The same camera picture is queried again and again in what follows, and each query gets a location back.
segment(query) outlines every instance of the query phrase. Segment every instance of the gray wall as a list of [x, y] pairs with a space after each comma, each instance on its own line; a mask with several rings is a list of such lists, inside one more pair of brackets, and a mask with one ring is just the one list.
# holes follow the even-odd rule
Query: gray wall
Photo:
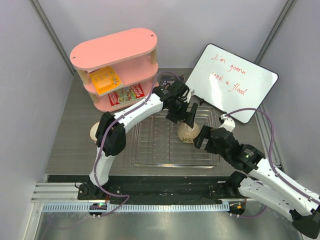
[[264, 101], [286, 172], [320, 194], [320, 1], [298, 0], [261, 65], [279, 74]]
[[39, 0], [67, 54], [130, 28], [158, 37], [161, 68], [193, 68], [208, 43], [254, 61], [286, 0]]
[[0, 7], [0, 239], [20, 239], [71, 74], [28, 0]]

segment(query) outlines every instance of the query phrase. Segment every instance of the gray tabletop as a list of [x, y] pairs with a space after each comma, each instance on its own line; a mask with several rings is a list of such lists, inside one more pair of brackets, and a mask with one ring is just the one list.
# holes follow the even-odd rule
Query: gray tabletop
[[[160, 69], [168, 70], [178, 75], [185, 75], [188, 79], [191, 68]], [[191, 102], [198, 103], [199, 99], [192, 97]], [[215, 108], [218, 118], [222, 112]], [[61, 122], [52, 147], [47, 174], [52, 175], [88, 175], [93, 167], [97, 154], [97, 147], [90, 139], [91, 127], [99, 122], [102, 113], [98, 111], [85, 90], [80, 77], [76, 74], [73, 78], [69, 96], [67, 98]], [[263, 152], [263, 144], [259, 134], [256, 119], [253, 117], [249, 123], [238, 121], [233, 131], [239, 143], [250, 144]], [[152, 166], [135, 166], [131, 162], [128, 145], [114, 161], [111, 175], [157, 175], [157, 176], [229, 176], [234, 169], [223, 159], [214, 168], [168, 168]]]

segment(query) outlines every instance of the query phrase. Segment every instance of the yellow book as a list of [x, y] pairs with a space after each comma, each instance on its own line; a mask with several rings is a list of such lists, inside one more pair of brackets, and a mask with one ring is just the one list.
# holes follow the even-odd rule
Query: yellow book
[[111, 66], [105, 66], [88, 72], [88, 75], [99, 96], [106, 95], [124, 86], [120, 77]]

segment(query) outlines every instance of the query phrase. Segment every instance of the shelf tier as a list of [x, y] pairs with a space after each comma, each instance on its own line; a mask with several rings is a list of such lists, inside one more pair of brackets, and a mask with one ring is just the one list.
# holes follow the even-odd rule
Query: shelf tier
[[[158, 71], [158, 64], [151, 64], [151, 57], [149, 55], [122, 61], [112, 65], [112, 67], [120, 77], [123, 87], [149, 80], [153, 78]], [[89, 93], [98, 95], [91, 80], [89, 84], [83, 84], [83, 86]]]
[[132, 28], [82, 42], [70, 53], [71, 63], [82, 71], [91, 71], [155, 50], [156, 34], [147, 28]]
[[[143, 92], [144, 92], [144, 94], [146, 96], [151, 91], [152, 82], [153, 82], [153, 79], [149, 79], [149, 80], [144, 81], [144, 82], [141, 83], [141, 87], [142, 87]], [[135, 103], [137, 103], [137, 101], [130, 102], [128, 104], [123, 104], [123, 105], [120, 105], [120, 106], [111, 107], [108, 94], [106, 94], [104, 96], [98, 97], [98, 102], [94, 103], [94, 106], [101, 112], [114, 112], [114, 111], [117, 111], [119, 109], [123, 109], [125, 107], [131, 106], [131, 105], [133, 105]]]

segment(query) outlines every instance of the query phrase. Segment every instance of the metal tray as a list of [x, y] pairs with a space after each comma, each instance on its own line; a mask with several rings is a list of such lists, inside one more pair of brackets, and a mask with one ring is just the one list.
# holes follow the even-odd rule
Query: metal tray
[[[155, 113], [135, 125], [132, 129], [130, 158], [134, 165], [213, 168], [220, 163], [220, 156], [207, 153], [203, 141], [201, 149], [193, 143], [182, 142], [177, 135], [179, 126], [166, 119], [168, 110]], [[210, 106], [199, 106], [194, 121], [200, 129], [203, 125], [217, 127], [215, 110]]]

